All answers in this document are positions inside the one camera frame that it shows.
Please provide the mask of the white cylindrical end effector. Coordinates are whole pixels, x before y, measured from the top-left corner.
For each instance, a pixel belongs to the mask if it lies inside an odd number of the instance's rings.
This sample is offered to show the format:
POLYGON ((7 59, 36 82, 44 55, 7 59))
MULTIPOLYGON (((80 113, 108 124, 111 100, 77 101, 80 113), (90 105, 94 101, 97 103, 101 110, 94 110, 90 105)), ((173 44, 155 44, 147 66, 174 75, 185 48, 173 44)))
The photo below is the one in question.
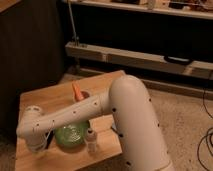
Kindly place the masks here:
POLYGON ((33 136, 27 140, 27 147, 33 153, 43 151, 46 146, 47 138, 45 136, 33 136))

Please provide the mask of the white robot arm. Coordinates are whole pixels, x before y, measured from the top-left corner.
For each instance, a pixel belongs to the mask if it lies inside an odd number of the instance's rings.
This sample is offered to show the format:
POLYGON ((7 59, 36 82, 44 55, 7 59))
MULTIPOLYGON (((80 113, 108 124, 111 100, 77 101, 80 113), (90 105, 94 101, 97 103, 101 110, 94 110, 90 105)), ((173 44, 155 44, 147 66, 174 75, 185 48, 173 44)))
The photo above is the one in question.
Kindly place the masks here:
POLYGON ((47 132, 107 114, 114 118, 130 171, 175 171, 149 92, 132 75, 123 75, 113 80, 107 91, 52 114, 45 115, 38 106, 27 107, 16 134, 36 152, 45 147, 47 132))

